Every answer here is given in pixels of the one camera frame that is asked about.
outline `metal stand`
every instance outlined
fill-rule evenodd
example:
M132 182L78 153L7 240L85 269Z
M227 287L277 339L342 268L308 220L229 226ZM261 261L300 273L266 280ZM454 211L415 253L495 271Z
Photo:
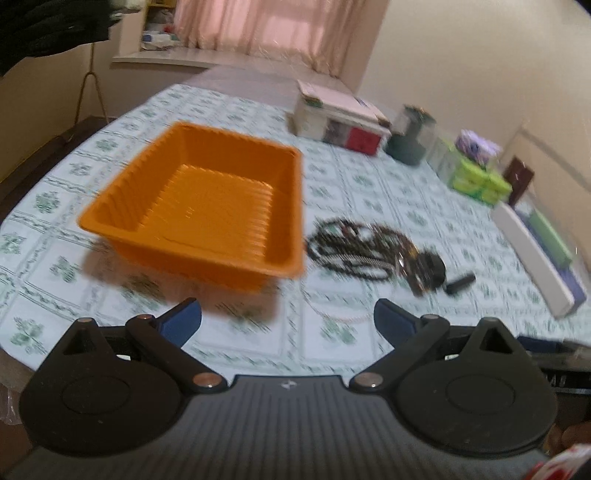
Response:
M78 96L78 106L76 107L76 119L74 120L74 127L78 123L80 118L80 107L82 106L82 97L84 97L84 87L86 86L86 80L89 77L93 77L95 79L95 88L96 94L99 98L100 109L103 112L103 117L105 119L105 123L109 123L109 117L107 116L107 111L105 109L105 103L103 102L103 95L100 91L100 84L99 78L95 72L95 43L90 44L90 62L88 64L88 72L84 75L84 79L82 80L82 86L80 87L80 95Z

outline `red and white package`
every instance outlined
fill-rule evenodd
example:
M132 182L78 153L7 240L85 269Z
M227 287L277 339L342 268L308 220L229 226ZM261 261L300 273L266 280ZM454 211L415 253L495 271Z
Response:
M579 469L591 460L591 445L574 445L547 463L537 465L524 480L574 480Z

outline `plastic bag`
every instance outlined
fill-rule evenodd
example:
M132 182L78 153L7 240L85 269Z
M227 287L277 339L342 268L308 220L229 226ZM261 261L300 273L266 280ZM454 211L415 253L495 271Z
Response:
M7 425L18 425L21 422L21 416L18 414L18 399L20 394L7 389L0 384L0 421Z

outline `orange container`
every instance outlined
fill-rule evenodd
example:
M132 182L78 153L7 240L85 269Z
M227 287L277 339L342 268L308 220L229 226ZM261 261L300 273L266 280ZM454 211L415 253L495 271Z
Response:
M78 219L132 262L240 290L303 270L301 153L177 123Z

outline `bedsheet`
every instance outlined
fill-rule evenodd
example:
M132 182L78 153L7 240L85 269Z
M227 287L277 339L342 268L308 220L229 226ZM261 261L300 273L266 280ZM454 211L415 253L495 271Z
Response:
M437 251L448 278L473 271L477 282L457 297L439 291L416 298L403 280L370 283L308 263L301 279L249 295L126 262L76 219L135 154L179 120L299 148L306 234L317 219L335 216L387 223ZM35 369L78 317L122 325L138 313L162 314L188 296L201 302L203 323L184 350L229 381L235 374L350 378L391 349L372 321L381 297L454 324L495 316L514 334L591 342L589 304L554 320L488 207L446 188L427 164L411 168L382 151L370 158L295 137L285 120L276 106L174 85L74 150L0 228L2 348Z

